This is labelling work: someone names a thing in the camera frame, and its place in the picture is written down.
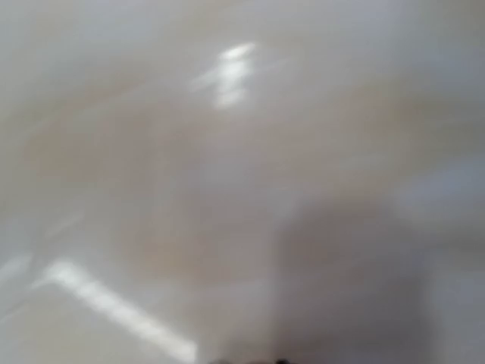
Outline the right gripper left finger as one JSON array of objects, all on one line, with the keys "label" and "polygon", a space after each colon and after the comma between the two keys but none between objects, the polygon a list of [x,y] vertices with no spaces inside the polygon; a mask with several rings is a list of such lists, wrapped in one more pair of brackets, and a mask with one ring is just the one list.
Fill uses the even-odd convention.
[{"label": "right gripper left finger", "polygon": [[234,364],[235,362],[228,358],[217,358],[210,361],[210,364]]}]

